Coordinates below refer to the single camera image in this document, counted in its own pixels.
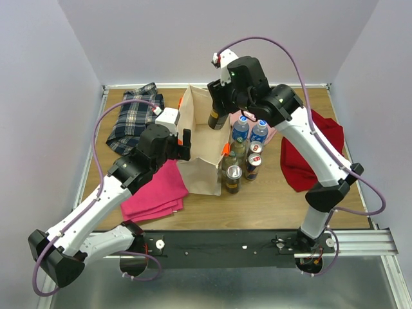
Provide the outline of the red cloth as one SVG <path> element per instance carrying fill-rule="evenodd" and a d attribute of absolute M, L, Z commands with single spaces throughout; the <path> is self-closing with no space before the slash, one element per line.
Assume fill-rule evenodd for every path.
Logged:
<path fill-rule="evenodd" d="M 314 110 L 312 110 L 312 118 L 323 135 L 339 154 L 344 156 L 343 127 L 334 119 L 324 118 Z M 317 177 L 312 168 L 285 137 L 281 141 L 280 166 L 286 182 L 296 192 L 308 191 L 317 183 Z"/>

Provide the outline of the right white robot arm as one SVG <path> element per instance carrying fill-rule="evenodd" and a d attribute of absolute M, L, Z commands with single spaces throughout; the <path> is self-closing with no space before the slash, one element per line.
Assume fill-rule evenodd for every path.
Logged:
<path fill-rule="evenodd" d="M 215 55 L 212 63 L 221 70 L 220 79 L 207 85 L 212 97 L 210 128 L 220 130 L 228 116 L 247 111 L 281 133 L 305 159 L 317 177 L 306 193 L 309 204 L 297 236 L 297 247 L 311 252 L 319 245 L 331 210 L 347 195 L 361 164 L 342 157 L 311 123 L 311 112 L 286 84 L 270 86 L 257 58 L 235 53 Z"/>

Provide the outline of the green cap glass bottle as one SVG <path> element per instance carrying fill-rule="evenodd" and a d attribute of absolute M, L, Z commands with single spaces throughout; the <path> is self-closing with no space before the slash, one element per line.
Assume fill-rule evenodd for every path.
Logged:
<path fill-rule="evenodd" d="M 226 154 L 223 157 L 222 164 L 221 164 L 221 172 L 222 172 L 222 179 L 226 179 L 227 177 L 227 170 L 232 165 L 239 165 L 238 157 L 234 151 L 231 151 L 229 154 Z"/>
<path fill-rule="evenodd" d="M 233 151 L 238 159 L 239 164 L 245 161 L 245 156 L 247 153 L 247 147 L 244 139 L 239 136 L 230 145 L 230 150 Z"/>

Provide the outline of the aluminium frame rail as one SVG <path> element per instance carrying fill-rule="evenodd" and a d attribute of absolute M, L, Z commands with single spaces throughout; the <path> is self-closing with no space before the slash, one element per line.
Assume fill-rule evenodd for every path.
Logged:
<path fill-rule="evenodd" d="M 321 240 L 323 258 L 332 258 L 339 242 L 339 257 L 396 256 L 397 246 L 389 230 L 334 230 L 337 237 L 326 231 Z"/>

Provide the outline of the pink printed t-shirt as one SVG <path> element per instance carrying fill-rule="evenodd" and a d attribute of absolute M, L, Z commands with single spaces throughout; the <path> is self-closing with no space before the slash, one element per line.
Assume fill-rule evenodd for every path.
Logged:
<path fill-rule="evenodd" d="M 230 126 L 233 127 L 234 123 L 239 119 L 239 117 L 241 116 L 241 111 L 237 111 L 233 114 L 229 115 L 229 119 L 230 119 Z M 257 124 L 257 120 L 254 117 L 254 115 L 252 113 L 249 112 L 245 112 L 245 115 L 248 117 L 247 119 L 247 123 L 249 124 L 249 132 L 248 132 L 248 137 L 250 137 L 250 134 L 252 132 L 252 128 Z M 271 139 L 274 137 L 274 135 L 277 133 L 277 130 L 274 127 L 270 127 L 268 126 L 268 135 L 266 137 L 266 140 L 264 142 L 265 145 L 267 145 Z"/>

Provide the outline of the magenta folded cloth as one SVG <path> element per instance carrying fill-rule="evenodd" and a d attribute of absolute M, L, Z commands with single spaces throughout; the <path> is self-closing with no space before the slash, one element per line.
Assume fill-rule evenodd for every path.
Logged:
<path fill-rule="evenodd" d="M 168 216 L 183 209 L 188 193 L 176 161 L 168 160 L 149 183 L 121 204 L 123 219 L 139 222 Z"/>

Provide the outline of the blue cap bottle from bag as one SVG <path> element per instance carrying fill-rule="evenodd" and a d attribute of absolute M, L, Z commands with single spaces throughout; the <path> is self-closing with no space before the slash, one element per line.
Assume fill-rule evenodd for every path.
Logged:
<path fill-rule="evenodd" d="M 261 144 L 265 143 L 265 140 L 268 136 L 268 126 L 267 122 L 264 120 L 258 120 L 257 124 L 254 125 L 249 136 L 250 142 L 260 142 Z"/>

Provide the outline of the red top can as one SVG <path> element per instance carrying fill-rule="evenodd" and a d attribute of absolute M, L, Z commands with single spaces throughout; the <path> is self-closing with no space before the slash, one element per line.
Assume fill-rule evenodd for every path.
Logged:
<path fill-rule="evenodd" d="M 245 178 L 247 180 L 255 180 L 257 175 L 258 175 L 258 171 L 259 168 L 262 164 L 262 158 L 259 154 L 251 154 L 246 162 L 246 166 L 245 166 Z"/>
<path fill-rule="evenodd" d="M 257 154 L 260 155 L 263 152 L 263 144 L 260 141 L 251 141 L 248 147 L 247 156 Z"/>

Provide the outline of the plaid navy shirt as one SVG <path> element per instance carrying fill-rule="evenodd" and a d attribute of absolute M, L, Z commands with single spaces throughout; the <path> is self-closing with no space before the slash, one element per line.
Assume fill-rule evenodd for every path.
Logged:
<path fill-rule="evenodd" d="M 141 88 L 125 91 L 123 100 L 131 99 L 148 101 L 161 109 L 165 107 L 164 97 L 158 92 L 154 82 Z M 118 155 L 127 155 L 137 146 L 146 125 L 154 123 L 155 119 L 156 115 L 149 105 L 135 102 L 121 106 L 117 121 L 106 140 L 106 145 Z"/>

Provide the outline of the beige canvas bag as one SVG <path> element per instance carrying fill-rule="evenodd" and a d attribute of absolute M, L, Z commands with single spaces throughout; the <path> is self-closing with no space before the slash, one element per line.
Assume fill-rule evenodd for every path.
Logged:
<path fill-rule="evenodd" d="M 227 119 L 221 129 L 208 125 L 212 98 L 208 90 L 188 86 L 179 107 L 178 134 L 191 131 L 191 159 L 179 160 L 177 166 L 187 190 L 192 194 L 221 194 L 220 163 L 222 151 L 229 142 L 231 127 Z"/>

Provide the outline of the blue cap bottle on table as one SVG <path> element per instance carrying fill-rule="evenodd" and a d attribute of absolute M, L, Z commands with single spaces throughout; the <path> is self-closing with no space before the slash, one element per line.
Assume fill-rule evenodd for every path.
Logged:
<path fill-rule="evenodd" d="M 249 133 L 249 123 L 247 117 L 240 115 L 232 125 L 232 139 L 237 140 L 239 137 L 246 141 Z"/>

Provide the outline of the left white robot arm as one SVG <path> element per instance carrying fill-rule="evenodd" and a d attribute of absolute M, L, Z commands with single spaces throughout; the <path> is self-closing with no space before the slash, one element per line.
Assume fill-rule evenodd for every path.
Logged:
<path fill-rule="evenodd" d="M 33 272 L 45 271 L 58 288 L 64 288 L 94 259 L 119 251 L 138 253 L 143 231 L 134 223 L 123 222 L 101 236 L 91 236 L 91 232 L 113 208 L 149 183 L 166 161 L 190 158 L 190 129 L 178 138 L 165 126 L 149 125 L 138 145 L 115 160 L 95 191 L 74 211 L 46 232 L 36 229 L 29 235 Z"/>

